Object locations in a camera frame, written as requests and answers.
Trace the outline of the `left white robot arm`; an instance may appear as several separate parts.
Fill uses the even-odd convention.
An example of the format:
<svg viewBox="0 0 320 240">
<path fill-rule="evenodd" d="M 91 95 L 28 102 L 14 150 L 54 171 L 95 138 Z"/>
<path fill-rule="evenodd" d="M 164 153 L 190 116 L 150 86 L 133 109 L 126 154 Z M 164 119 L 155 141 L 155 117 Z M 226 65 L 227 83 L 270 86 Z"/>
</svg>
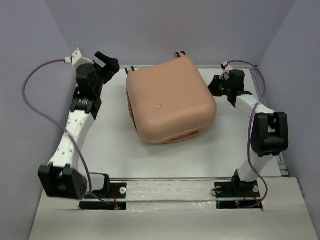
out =
<svg viewBox="0 0 320 240">
<path fill-rule="evenodd" d="M 89 188 L 89 181 L 78 171 L 79 161 L 84 159 L 81 149 L 101 108 L 103 86 L 120 70 L 118 59 L 100 51 L 94 56 L 104 65 L 87 58 L 79 49 L 64 58 L 66 64 L 75 67 L 76 88 L 58 148 L 48 164 L 38 169 L 48 197 L 81 200 Z"/>
</svg>

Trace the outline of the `pink hard-shell suitcase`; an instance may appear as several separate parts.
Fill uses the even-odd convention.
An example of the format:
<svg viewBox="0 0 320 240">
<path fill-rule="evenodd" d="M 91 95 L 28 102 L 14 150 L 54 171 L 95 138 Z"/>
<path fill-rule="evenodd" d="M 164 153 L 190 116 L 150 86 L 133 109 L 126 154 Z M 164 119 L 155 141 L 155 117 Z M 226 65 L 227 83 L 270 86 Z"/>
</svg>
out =
<svg viewBox="0 0 320 240">
<path fill-rule="evenodd" d="M 215 120 L 217 103 L 192 59 L 126 70 L 128 111 L 139 137 L 168 144 L 198 135 Z"/>
</svg>

